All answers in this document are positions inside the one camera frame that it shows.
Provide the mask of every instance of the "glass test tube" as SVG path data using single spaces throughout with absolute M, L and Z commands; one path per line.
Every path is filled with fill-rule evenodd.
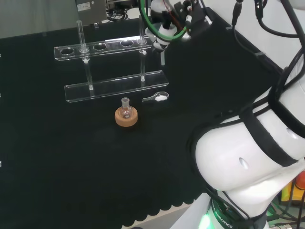
M 93 90 L 93 84 L 92 84 L 92 77 L 91 77 L 91 71 L 90 71 L 90 66 L 89 66 L 89 57 L 83 57 L 82 61 L 85 63 L 85 71 L 86 71 L 86 76 L 87 76 L 87 81 L 88 81 L 88 86 L 89 90 Z
M 145 81 L 145 56 L 147 54 L 146 50 L 139 50 L 141 56 L 141 81 Z
M 85 53 L 85 52 L 87 52 L 87 47 L 86 47 L 84 31 L 82 30 L 81 20 L 78 20 L 76 23 L 77 23 L 77 29 L 78 29 L 78 36 L 80 38 L 80 44 L 81 44 L 80 52 Z
M 161 65 L 164 66 L 165 65 L 165 51 L 160 53 L 160 55 L 161 55 Z
M 77 21 L 77 28 L 78 28 L 78 36 L 80 38 L 80 44 L 81 44 L 80 52 L 86 53 L 89 51 L 89 48 L 87 48 L 87 46 L 86 46 L 84 31 L 82 29 L 82 23 L 80 20 Z M 85 64 L 85 71 L 86 71 L 86 77 L 87 77 L 87 81 L 88 81 L 89 90 L 91 91 L 91 90 L 93 90 L 93 84 L 92 84 L 89 60 L 90 60 L 89 57 L 82 58 L 82 61 Z
M 142 20 L 142 17 L 141 15 L 139 15 L 139 28 L 140 28 L 140 39 L 138 40 L 138 43 L 139 44 L 146 44 L 147 41 L 146 39 L 144 38 L 144 35 L 145 35 L 145 25 L 144 25 L 144 22 Z

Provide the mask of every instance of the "label sticker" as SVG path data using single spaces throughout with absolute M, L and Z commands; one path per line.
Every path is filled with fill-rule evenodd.
M 90 9 L 91 9 L 90 2 L 86 2 L 86 3 L 83 3 L 83 4 L 78 4 L 77 5 L 77 10 L 78 11 L 90 10 Z

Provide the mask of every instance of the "test tube hole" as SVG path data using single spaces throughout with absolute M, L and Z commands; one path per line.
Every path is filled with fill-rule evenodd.
M 133 45 L 133 41 L 130 41 L 130 40 L 121 42 L 121 46 L 124 46 L 124 47 L 129 47 L 132 45 Z
M 99 44 L 97 44 L 97 45 L 94 45 L 94 49 L 95 50 L 103 50 L 103 49 L 105 49 L 107 46 L 106 46 L 106 44 L 104 44 L 104 43 L 99 43 Z
M 70 55 L 72 53 L 74 53 L 74 49 L 73 48 L 66 48 L 61 50 L 62 55 Z

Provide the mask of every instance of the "black table surface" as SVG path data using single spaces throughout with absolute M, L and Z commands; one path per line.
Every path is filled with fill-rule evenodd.
M 189 134 L 243 107 L 278 77 L 210 13 L 210 30 L 171 44 L 164 68 L 149 51 L 146 71 L 163 69 L 166 88 L 78 103 L 65 101 L 64 86 L 86 81 L 82 61 L 53 56 L 54 46 L 78 43 L 76 28 L 0 40 L 1 229 L 120 229 L 203 192 L 188 163 Z M 86 42 L 135 36 L 138 20 L 84 32 Z M 140 71 L 138 52 L 91 63 L 94 81 Z M 159 90 L 167 101 L 142 103 Z M 115 123 L 124 96 L 139 113 L 132 128 Z

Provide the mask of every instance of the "acrylic test tube rack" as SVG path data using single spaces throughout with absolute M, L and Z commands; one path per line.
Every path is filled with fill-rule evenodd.
M 77 21 L 77 24 L 80 44 L 54 48 L 54 57 L 56 60 L 68 61 L 82 58 L 86 70 L 87 82 L 65 86 L 67 102 L 84 101 L 168 85 L 169 82 L 163 71 L 145 73 L 146 49 L 151 48 L 153 42 L 149 37 L 144 36 L 144 24 L 141 16 L 140 36 L 87 44 L 85 42 L 81 21 Z M 92 81 L 89 65 L 90 57 L 130 51 L 138 51 L 141 56 L 140 73 L 99 82 Z M 162 65 L 164 65 L 164 52 L 161 54 L 161 59 Z

